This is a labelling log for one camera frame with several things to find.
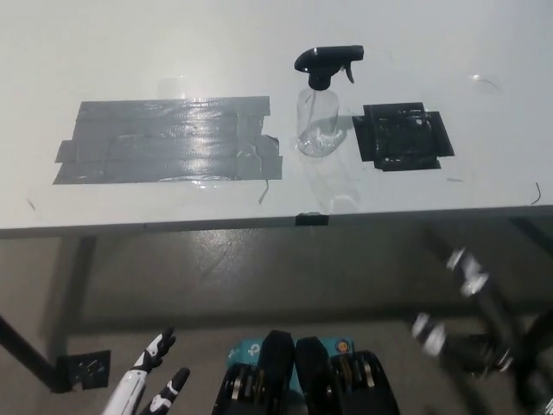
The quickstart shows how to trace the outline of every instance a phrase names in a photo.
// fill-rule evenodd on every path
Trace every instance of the table top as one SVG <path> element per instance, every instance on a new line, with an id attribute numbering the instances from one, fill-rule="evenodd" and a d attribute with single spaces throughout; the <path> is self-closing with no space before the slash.
<path id="1" fill-rule="evenodd" d="M 547 0 L 11 3 L 0 15 L 0 234 L 548 207 L 551 22 Z M 353 63 L 354 85 L 334 76 L 340 114 L 422 101 L 441 113 L 455 151 L 441 169 L 376 170 L 361 162 L 351 130 L 319 162 L 296 149 L 307 76 L 294 61 L 348 44 L 363 45 L 365 59 Z M 269 96 L 264 134 L 280 141 L 282 180 L 53 185 L 82 101 L 167 93 Z"/>

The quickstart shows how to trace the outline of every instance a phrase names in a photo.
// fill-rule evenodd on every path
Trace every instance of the robotic hand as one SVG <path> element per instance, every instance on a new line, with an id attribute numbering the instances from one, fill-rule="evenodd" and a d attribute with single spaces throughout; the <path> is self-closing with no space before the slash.
<path id="1" fill-rule="evenodd" d="M 449 335 L 442 324 L 421 313 L 412 325 L 413 337 L 427 354 L 446 365 L 454 363 L 465 373 L 510 374 L 517 401 L 528 413 L 553 413 L 553 376 L 539 359 L 542 351 L 553 346 L 553 312 L 541 315 L 524 333 L 499 288 L 472 253 L 465 248 L 451 249 L 433 233 L 428 234 L 427 241 L 453 273 L 461 294 L 478 308 L 487 332 Z"/>
<path id="2" fill-rule="evenodd" d="M 140 354 L 135 364 L 124 374 L 102 415 L 135 415 L 146 388 L 146 377 L 162 364 L 162 357 L 175 344 L 173 330 L 167 329 Z M 190 371 L 183 367 L 169 383 L 144 407 L 140 415 L 165 415 L 181 389 Z"/>

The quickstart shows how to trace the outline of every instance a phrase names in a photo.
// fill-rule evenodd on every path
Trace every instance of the robot finger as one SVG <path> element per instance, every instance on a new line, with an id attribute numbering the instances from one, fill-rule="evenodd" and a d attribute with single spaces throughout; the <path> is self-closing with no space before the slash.
<path id="1" fill-rule="evenodd" d="M 187 382 L 190 370 L 183 367 L 173 379 L 148 403 L 140 415 L 165 415 L 175 402 L 184 384 Z"/>
<path id="2" fill-rule="evenodd" d="M 132 369 L 143 370 L 149 374 L 154 367 L 162 364 L 162 357 L 175 344 L 175 340 L 173 329 L 167 329 L 157 335 L 154 341 L 140 355 Z"/>

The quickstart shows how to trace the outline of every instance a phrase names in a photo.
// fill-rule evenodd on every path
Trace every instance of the gray floor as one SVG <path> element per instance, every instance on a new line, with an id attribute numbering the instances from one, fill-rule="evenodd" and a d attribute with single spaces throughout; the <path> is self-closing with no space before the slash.
<path id="1" fill-rule="evenodd" d="M 539 223 L 553 229 L 547 220 Z M 450 242 L 469 245 L 517 310 L 534 313 L 550 303 L 553 260 L 507 220 L 431 226 Z M 146 397 L 179 366 L 190 366 L 175 414 L 210 413 L 227 350 L 270 329 L 350 335 L 357 349 L 378 354 L 403 413 L 468 413 L 402 320 L 433 310 L 453 331 L 478 327 L 472 309 L 421 247 L 424 227 L 379 220 L 357 228 L 105 236 L 87 284 L 85 278 L 69 284 L 74 240 L 0 241 L 0 314 L 50 357 L 112 350 L 108 389 L 64 395 L 45 391 L 0 350 L 0 415 L 100 414 L 126 368 L 167 325 L 176 326 L 178 340 L 151 375 Z M 516 413 L 506 379 L 473 383 L 492 412 Z"/>

